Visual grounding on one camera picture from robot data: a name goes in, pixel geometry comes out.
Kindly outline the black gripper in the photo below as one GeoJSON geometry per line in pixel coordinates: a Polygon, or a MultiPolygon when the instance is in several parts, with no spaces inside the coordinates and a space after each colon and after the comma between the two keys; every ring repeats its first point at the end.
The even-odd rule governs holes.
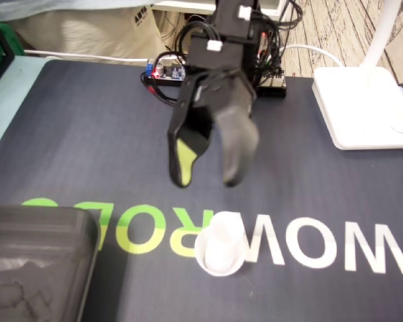
{"type": "Polygon", "coordinates": [[[254,101],[251,82],[238,70],[210,72],[199,81],[183,81],[167,131],[169,175],[175,185],[189,186],[195,161],[209,147],[211,117],[207,108],[222,109],[215,115],[215,125],[222,140],[224,185],[236,186],[243,180],[259,144],[257,126],[248,115],[254,101]]]}

